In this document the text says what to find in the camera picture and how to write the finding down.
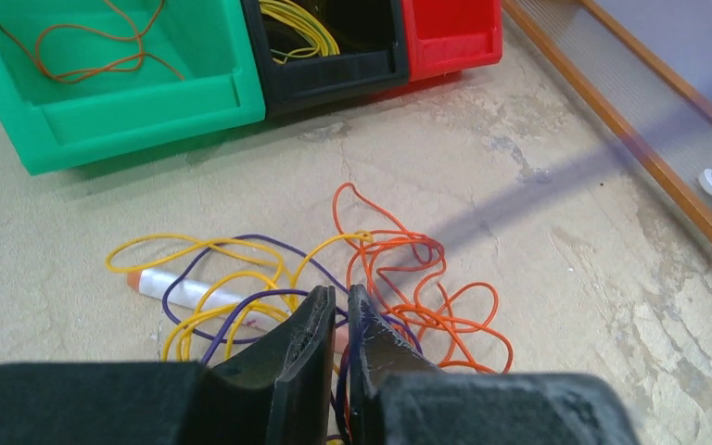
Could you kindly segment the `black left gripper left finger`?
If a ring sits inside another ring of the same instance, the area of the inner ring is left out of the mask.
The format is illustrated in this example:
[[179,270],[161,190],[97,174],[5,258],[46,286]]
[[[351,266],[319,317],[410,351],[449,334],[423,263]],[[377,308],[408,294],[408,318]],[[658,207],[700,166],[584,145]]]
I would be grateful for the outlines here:
[[0,444],[322,444],[335,291],[214,367],[199,362],[0,365]]

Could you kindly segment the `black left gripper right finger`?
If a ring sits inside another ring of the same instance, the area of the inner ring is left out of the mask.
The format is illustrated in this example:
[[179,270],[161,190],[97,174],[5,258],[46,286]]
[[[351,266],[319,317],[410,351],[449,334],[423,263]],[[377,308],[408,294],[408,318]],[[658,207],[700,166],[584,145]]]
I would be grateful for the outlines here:
[[593,375],[453,374],[350,288],[353,444],[636,444],[624,404]]

